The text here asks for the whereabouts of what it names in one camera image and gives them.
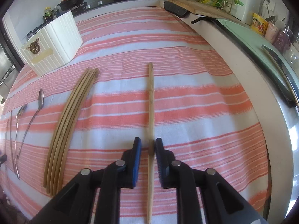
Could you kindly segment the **thin dark chopstick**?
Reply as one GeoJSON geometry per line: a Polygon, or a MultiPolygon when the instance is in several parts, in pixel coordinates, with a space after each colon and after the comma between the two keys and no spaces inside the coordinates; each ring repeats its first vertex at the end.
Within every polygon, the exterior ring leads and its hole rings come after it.
{"type": "Polygon", "coordinates": [[[13,153],[13,145],[12,145],[12,110],[11,110],[11,113],[10,113],[10,149],[11,149],[11,159],[12,159],[13,172],[16,174],[14,153],[13,153]]]}

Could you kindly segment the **steel spoon curved handle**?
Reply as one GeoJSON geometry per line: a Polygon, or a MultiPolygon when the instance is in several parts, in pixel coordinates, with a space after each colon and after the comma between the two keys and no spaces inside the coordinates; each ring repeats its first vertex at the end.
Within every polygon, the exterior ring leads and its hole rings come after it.
{"type": "Polygon", "coordinates": [[[19,127],[19,118],[21,117],[21,115],[24,113],[24,111],[26,110],[27,108],[27,104],[23,105],[16,117],[15,117],[15,123],[16,123],[16,135],[15,135],[15,148],[14,148],[14,163],[15,163],[15,174],[17,176],[18,179],[20,179],[20,175],[19,175],[19,171],[18,171],[18,166],[17,166],[17,138],[18,138],[18,127],[19,127]]]}

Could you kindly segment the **grey refrigerator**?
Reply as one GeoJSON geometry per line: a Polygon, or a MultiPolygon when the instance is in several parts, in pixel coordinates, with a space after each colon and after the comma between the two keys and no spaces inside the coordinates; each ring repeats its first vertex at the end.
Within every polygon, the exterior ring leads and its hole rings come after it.
{"type": "Polygon", "coordinates": [[[0,95],[6,100],[19,72],[6,55],[3,47],[0,48],[0,95]]]}

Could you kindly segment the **pink striped tablecloth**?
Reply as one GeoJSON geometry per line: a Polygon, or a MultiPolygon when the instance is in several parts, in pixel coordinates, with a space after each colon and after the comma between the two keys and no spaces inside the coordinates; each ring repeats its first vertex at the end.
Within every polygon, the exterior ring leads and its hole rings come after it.
{"type": "Polygon", "coordinates": [[[155,76],[155,136],[190,167],[216,169],[259,212],[269,197],[263,130],[242,85],[222,57],[184,22],[160,7],[112,12],[77,23],[83,44],[66,66],[42,77],[25,66],[1,115],[1,150],[22,149],[13,172],[1,167],[10,203],[33,218],[50,200],[43,187],[48,149],[71,91],[87,68],[99,75],[84,102],[67,155],[63,181],[82,168],[98,170],[142,141],[137,186],[121,191],[121,223],[147,215],[149,64],[155,76]]]}

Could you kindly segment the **white ribbed utensil holder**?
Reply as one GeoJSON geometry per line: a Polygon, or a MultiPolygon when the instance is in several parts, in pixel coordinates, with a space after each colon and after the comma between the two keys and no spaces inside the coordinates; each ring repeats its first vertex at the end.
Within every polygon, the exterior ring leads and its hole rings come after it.
{"type": "Polygon", "coordinates": [[[69,11],[40,29],[19,51],[29,67],[41,77],[68,64],[82,43],[73,14],[69,11]]]}

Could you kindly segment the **mint green mat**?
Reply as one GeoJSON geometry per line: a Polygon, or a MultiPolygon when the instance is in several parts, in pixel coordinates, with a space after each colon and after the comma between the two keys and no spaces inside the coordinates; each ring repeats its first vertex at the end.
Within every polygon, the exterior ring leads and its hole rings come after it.
{"type": "Polygon", "coordinates": [[[294,70],[288,64],[283,55],[264,37],[255,33],[251,29],[244,27],[238,23],[227,19],[218,19],[220,27],[225,31],[230,32],[230,36],[238,40],[238,44],[242,45],[243,50],[247,52],[250,57],[252,57],[256,65],[278,86],[281,86],[283,90],[289,92],[289,89],[284,81],[284,78],[277,70],[277,67],[271,60],[271,58],[262,49],[262,45],[273,50],[281,59],[281,61],[286,66],[290,75],[293,77],[295,84],[298,85],[298,76],[295,74],[294,70]]]}

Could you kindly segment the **purple soap bottle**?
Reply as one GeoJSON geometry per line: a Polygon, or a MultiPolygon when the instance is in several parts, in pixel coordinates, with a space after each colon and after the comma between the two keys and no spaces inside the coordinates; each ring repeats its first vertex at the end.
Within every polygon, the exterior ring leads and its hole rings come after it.
{"type": "Polygon", "coordinates": [[[273,42],[274,47],[282,54],[285,52],[289,45],[289,31],[290,29],[288,25],[286,25],[283,29],[280,29],[273,42]]]}

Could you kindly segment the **yellow snack packet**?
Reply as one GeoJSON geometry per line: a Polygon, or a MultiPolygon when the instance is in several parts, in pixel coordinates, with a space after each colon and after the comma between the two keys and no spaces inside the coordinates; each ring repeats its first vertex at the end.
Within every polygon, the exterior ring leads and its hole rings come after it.
{"type": "Polygon", "coordinates": [[[268,22],[260,15],[253,13],[251,21],[251,30],[258,33],[261,36],[266,34],[268,28],[268,22]]]}

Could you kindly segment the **condiment bottles group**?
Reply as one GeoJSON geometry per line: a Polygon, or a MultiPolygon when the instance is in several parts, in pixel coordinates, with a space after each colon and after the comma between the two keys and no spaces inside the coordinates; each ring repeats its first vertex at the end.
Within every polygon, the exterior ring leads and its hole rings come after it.
{"type": "Polygon", "coordinates": [[[54,8],[46,7],[43,15],[45,23],[50,23],[60,16],[60,10],[55,6],[54,8]]]}

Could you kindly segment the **wooden cutting board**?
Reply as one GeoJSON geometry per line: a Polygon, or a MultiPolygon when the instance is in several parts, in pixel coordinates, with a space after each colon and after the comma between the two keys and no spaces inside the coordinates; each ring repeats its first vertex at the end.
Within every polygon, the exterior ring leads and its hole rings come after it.
{"type": "Polygon", "coordinates": [[[243,26],[246,25],[245,23],[243,23],[240,20],[238,20],[237,18],[233,17],[232,15],[230,15],[223,9],[218,9],[216,7],[213,7],[213,6],[210,6],[207,4],[203,4],[203,3],[200,3],[197,1],[188,1],[188,0],[168,0],[168,1],[174,3],[175,5],[180,6],[196,15],[202,15],[202,16],[216,18],[216,19],[224,18],[224,19],[228,19],[230,21],[239,23],[243,26]]]}

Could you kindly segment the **white knife block box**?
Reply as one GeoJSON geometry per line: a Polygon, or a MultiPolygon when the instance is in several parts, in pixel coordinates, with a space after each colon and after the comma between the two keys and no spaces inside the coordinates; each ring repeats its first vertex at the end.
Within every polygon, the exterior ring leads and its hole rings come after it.
{"type": "Polygon", "coordinates": [[[230,14],[241,22],[251,25],[253,14],[259,12],[261,0],[232,0],[230,14]]]}

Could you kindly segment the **black pot orange lid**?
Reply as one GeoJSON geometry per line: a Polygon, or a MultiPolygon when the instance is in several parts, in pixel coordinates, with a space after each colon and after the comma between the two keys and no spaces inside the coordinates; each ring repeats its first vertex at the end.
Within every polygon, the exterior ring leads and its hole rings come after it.
{"type": "Polygon", "coordinates": [[[68,11],[74,7],[79,6],[82,4],[84,0],[62,0],[58,6],[61,8],[63,11],[68,11]]]}

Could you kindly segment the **black gas stove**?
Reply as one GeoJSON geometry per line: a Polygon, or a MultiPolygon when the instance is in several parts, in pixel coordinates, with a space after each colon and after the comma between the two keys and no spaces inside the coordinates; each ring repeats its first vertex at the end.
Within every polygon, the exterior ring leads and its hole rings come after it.
{"type": "Polygon", "coordinates": [[[99,0],[99,1],[94,1],[92,3],[87,3],[86,1],[80,4],[79,6],[71,8],[71,12],[73,14],[73,17],[76,17],[87,10],[93,10],[101,6],[106,6],[110,5],[113,3],[120,3],[124,1],[131,1],[131,0],[99,0]]]}

